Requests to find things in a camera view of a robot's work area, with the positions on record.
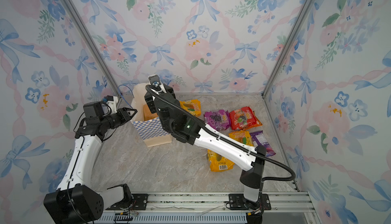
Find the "orange kraft snack pouch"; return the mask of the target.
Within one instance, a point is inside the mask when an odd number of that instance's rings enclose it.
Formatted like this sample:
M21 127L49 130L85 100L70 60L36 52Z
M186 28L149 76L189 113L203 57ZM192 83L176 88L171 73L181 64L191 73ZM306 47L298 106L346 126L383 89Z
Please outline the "orange kraft snack pouch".
M152 113L150 112L150 109L147 104L143 106L143 117L144 121L148 121L151 119Z

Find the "blue checkered paper bag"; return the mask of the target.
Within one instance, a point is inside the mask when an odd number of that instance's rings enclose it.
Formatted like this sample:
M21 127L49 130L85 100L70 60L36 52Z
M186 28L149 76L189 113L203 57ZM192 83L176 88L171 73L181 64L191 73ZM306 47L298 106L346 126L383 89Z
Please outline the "blue checkered paper bag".
M147 147L160 146L172 142L172 136L163 130L161 122L156 113L152 113L151 119L144 121L143 106L145 102L146 84L137 84L134 88L129 85L119 85L121 95L130 94L132 101L129 102L126 98L123 101L137 110L137 114L130 120L136 132L143 140Z

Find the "purple grape candy bag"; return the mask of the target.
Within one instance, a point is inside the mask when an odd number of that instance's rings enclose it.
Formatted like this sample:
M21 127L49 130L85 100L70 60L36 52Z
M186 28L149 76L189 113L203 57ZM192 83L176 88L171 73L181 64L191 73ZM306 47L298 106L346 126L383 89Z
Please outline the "purple grape candy bag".
M217 131L227 130L231 126L229 113L223 109L205 112L204 121Z

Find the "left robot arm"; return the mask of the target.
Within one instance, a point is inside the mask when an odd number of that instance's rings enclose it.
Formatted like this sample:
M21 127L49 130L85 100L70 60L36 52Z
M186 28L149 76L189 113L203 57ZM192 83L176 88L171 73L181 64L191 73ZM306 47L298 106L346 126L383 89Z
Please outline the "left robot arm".
M109 130L129 122L137 113L133 108L104 108L104 102L83 106L84 118L75 132L72 159L55 192L44 198L44 206L56 224L87 224L100 219L103 212L116 205L129 208L135 201L127 184L98 193L90 188L95 160Z

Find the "yellow mango candy bag top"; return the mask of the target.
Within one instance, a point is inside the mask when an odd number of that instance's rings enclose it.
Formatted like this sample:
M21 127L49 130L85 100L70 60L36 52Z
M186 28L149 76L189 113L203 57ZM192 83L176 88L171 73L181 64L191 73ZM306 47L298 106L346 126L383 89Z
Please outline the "yellow mango candy bag top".
M187 112L189 112L195 117L199 117L202 114L201 103L197 99L180 101L180 105L183 109L185 109Z

